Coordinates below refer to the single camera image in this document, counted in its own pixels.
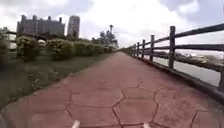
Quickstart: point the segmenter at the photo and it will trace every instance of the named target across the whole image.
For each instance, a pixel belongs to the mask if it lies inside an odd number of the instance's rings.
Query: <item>wooden fence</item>
[[[197,59],[193,60],[187,57],[178,57],[175,56],[175,50],[176,49],[191,49],[191,50],[206,50],[206,51],[224,51],[224,45],[223,44],[188,44],[188,45],[175,45],[175,40],[177,38],[186,37],[186,36],[193,36],[198,34],[204,34],[204,33],[210,33],[210,32],[218,32],[224,30],[224,24],[219,24],[215,26],[200,28],[200,29],[194,29],[182,33],[175,33],[175,26],[170,27],[170,33],[169,36],[157,39],[155,40],[155,36],[151,35],[151,40],[149,42],[146,42],[145,40],[142,41],[140,44],[139,42],[131,47],[129,47],[130,54],[134,57],[137,57],[138,59],[144,60],[146,62],[149,62],[155,66],[162,66],[163,68],[174,72],[176,74],[182,75],[185,78],[199,81],[200,83],[203,81],[200,81],[199,79],[194,78],[193,76],[190,76],[188,74],[179,72],[174,69],[174,61],[187,63],[199,67],[203,67],[206,69],[211,69],[217,72],[221,73],[219,86],[217,88],[213,87],[206,87],[209,90],[213,89],[213,91],[218,92],[224,92],[224,67],[221,65],[215,65],[212,63],[203,63]],[[162,41],[169,41],[169,46],[162,46],[162,47],[155,47],[154,44],[160,43]],[[168,54],[159,54],[158,52],[155,52],[155,50],[169,50]],[[160,65],[156,62],[153,62],[153,57],[160,57],[164,59],[168,59],[168,67],[164,65]]]

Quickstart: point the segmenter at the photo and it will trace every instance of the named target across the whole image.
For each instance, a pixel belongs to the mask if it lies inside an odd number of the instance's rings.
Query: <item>river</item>
[[[154,57],[153,61],[160,63],[162,65],[168,66],[167,59]],[[189,65],[186,63],[177,62],[177,61],[174,62],[174,69],[184,72],[186,74],[189,74],[191,76],[194,76],[204,82],[212,84],[213,86],[218,87],[218,85],[219,85],[219,80],[220,80],[219,72],[201,68],[201,67],[194,66],[194,65]]]

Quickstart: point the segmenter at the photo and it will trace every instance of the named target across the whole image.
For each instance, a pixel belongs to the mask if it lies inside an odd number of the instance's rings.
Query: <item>white cloud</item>
[[[179,7],[179,12],[183,14],[192,14],[199,10],[199,3],[198,0],[193,0],[192,2],[181,5]]]
[[[121,46],[128,46],[150,34],[166,36],[169,26],[178,31],[194,28],[187,19],[170,11],[158,0],[92,0],[93,6],[80,14],[83,22],[92,22],[100,28],[114,25]]]

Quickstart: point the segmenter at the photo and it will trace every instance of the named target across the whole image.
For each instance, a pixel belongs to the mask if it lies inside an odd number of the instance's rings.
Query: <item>tall building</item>
[[[21,21],[17,22],[17,33],[29,35],[41,35],[43,33],[64,35],[65,25],[62,23],[62,18],[59,21],[51,20],[49,16],[47,20],[37,19],[33,16],[32,19],[27,19],[22,15]]]
[[[71,16],[68,22],[68,32],[67,35],[79,37],[80,30],[80,17],[79,16]]]

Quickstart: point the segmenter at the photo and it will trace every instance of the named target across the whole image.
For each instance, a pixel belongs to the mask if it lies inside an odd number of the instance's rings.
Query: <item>stamped concrete pavement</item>
[[[154,67],[118,52],[7,105],[12,128],[224,128],[223,106]]]

